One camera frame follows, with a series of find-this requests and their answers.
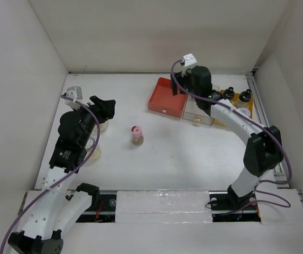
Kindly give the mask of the pink cap spice bottle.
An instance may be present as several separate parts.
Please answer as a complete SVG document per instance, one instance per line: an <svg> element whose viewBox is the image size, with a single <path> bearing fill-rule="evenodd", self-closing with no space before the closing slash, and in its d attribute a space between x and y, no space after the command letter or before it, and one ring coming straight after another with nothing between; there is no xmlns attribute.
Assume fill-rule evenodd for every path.
<svg viewBox="0 0 303 254"><path fill-rule="evenodd" d="M142 133L142 129L140 126L133 126L131 128L131 142L135 145L135 146L140 146L143 142L144 142L144 136Z"/></svg>

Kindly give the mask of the brown-spice bottle black pump cap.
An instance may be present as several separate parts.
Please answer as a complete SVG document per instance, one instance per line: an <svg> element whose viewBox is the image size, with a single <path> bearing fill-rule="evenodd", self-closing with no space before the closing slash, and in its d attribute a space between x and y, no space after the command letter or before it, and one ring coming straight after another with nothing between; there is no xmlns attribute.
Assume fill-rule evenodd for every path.
<svg viewBox="0 0 303 254"><path fill-rule="evenodd" d="M223 95L230 101L233 100L234 96L235 96L235 92L234 92L234 88L233 87L229 87L228 89L224 90Z"/></svg>

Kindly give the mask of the white-powder bottle black pump cap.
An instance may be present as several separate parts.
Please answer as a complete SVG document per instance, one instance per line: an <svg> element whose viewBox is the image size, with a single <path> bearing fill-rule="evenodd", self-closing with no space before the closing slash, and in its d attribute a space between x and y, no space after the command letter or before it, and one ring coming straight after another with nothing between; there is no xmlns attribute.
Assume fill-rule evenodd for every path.
<svg viewBox="0 0 303 254"><path fill-rule="evenodd" d="M234 106L236 108L246 108L251 99L252 91L250 89L247 89L239 94L238 99L234 103Z"/></svg>

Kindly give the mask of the dark sauce jar white lid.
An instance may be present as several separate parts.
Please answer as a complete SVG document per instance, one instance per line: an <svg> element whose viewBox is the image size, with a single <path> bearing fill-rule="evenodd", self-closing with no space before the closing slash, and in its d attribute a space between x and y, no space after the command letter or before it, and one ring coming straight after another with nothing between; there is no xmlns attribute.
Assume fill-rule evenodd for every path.
<svg viewBox="0 0 303 254"><path fill-rule="evenodd" d="M251 117L251 111L246 107L239 108L239 111L246 115L247 117Z"/></svg>

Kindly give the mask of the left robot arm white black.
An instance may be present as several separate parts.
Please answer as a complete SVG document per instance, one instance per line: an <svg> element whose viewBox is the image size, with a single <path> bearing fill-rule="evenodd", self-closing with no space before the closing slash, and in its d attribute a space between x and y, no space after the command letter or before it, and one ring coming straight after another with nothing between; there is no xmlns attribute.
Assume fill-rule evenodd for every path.
<svg viewBox="0 0 303 254"><path fill-rule="evenodd" d="M26 212L33 208L24 227L18 232L9 229L3 241L17 253L61 253L65 235L82 213L99 207L99 188L86 183L76 188L67 204L64 202L79 169L98 146L99 137L96 137L92 149L86 150L93 129L99 129L100 124L114 117L116 102L97 96L90 97L88 104L66 94L62 98L72 110L60 118L59 137L49 161L43 189L23 209Z"/></svg>

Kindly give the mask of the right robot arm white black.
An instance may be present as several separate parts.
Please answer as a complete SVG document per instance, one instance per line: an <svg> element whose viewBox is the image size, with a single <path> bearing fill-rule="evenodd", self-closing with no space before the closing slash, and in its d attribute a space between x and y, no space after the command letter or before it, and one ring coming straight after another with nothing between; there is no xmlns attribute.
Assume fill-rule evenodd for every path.
<svg viewBox="0 0 303 254"><path fill-rule="evenodd" d="M254 122L237 109L227 96L212 88L212 76L208 68L195 66L180 72L172 71L172 93L188 94L207 115L229 127L245 144L244 168L229 185L222 200L228 213L250 205L246 200L265 180L263 176L283 161L286 156L281 143L280 130Z"/></svg>

